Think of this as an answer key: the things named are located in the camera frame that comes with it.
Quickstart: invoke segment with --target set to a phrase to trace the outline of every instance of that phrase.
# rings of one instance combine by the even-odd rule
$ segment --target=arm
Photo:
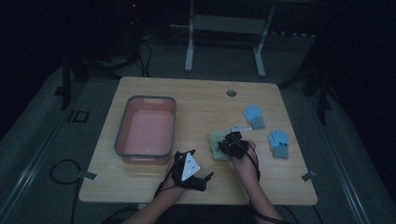
[[[249,141],[249,143],[253,148],[256,147],[256,144],[254,144],[253,142]],[[253,151],[253,149],[250,148],[247,153],[249,153],[252,158],[255,158],[255,152]],[[264,190],[262,189],[262,186],[257,179],[256,170],[251,160],[247,156],[244,156],[240,160],[232,157],[231,161],[233,163],[236,174],[239,177],[242,185],[244,186],[245,191],[247,192],[247,196],[249,197],[251,205],[254,207],[254,209],[264,216],[282,220],[282,217],[275,210],[271,202],[268,200]],[[256,217],[256,222],[258,224],[271,223],[262,220],[259,217]]]
[[[122,224],[151,224],[155,223],[157,219],[172,205],[174,205],[180,196],[186,191],[185,189],[175,186],[174,180],[169,177],[163,184],[164,191],[161,191],[151,203],[146,205],[142,210],[138,211],[132,217],[128,218]]]

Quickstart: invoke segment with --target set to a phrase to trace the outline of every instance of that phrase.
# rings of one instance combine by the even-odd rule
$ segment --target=pink bin
[[[125,107],[115,151],[126,163],[166,164],[171,159],[176,101],[134,96]]]

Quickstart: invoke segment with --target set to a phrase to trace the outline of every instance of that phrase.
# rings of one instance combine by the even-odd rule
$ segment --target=wooden tabletop
[[[235,97],[226,94],[236,91]],[[177,101],[173,154],[196,149],[193,157],[205,177],[214,172],[204,192],[187,190],[178,203],[246,204],[248,197],[229,161],[214,161],[209,134],[235,125],[248,125],[243,111],[248,105],[262,108],[265,129],[241,132],[256,143],[262,172],[261,185],[274,204],[312,205],[317,195],[279,89],[275,84],[192,79],[124,77],[118,86],[88,171],[94,181],[84,180],[79,198],[84,202],[149,203],[166,175],[167,165],[127,164],[114,151],[122,114],[134,95],[170,96]],[[290,136],[288,160],[275,159],[267,135],[279,129]]]

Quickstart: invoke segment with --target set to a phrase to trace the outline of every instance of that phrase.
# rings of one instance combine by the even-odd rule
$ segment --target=dark background
[[[331,86],[396,201],[392,141],[396,138],[395,1],[276,4],[272,32],[317,35],[307,58],[315,58],[311,65],[322,68],[317,76],[331,71]],[[127,34],[138,35],[125,29],[125,24],[135,19],[130,17],[131,10],[139,22],[154,27],[164,37],[170,23],[187,25],[189,16],[187,0],[4,0],[0,8],[0,137],[44,80],[62,65],[66,53],[82,51],[108,61],[110,55],[137,50],[134,43],[120,44]],[[199,8],[213,9],[205,5]]]

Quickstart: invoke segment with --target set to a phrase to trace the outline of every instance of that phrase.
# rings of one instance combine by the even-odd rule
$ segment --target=dark floor
[[[187,36],[174,28],[169,42],[147,34],[151,48],[148,71],[151,77],[192,78],[279,84],[294,76],[314,37],[270,35],[262,53],[266,77],[258,77],[251,43],[233,36],[231,42],[213,41],[212,33],[198,34],[193,68],[184,72]],[[141,46],[144,62],[149,48]],[[76,185],[63,186],[50,179],[58,161],[73,159],[87,169],[118,81],[96,74],[87,83],[73,80],[73,98],[61,112],[62,98],[54,96],[62,85],[58,70],[41,88],[20,119],[0,142],[1,223],[69,223]],[[122,76],[141,76],[141,64],[117,71]],[[312,206],[286,205],[299,223],[394,223],[396,208],[379,180],[359,136],[347,114],[332,97],[326,111],[327,125],[318,120],[318,97],[304,96],[301,80],[282,90],[290,120],[318,195],[317,215]],[[68,122],[72,111],[88,111],[85,123]],[[64,167],[60,178],[73,179],[72,166]],[[77,201],[76,223],[101,223],[124,203]],[[295,222],[283,204],[276,209]]]

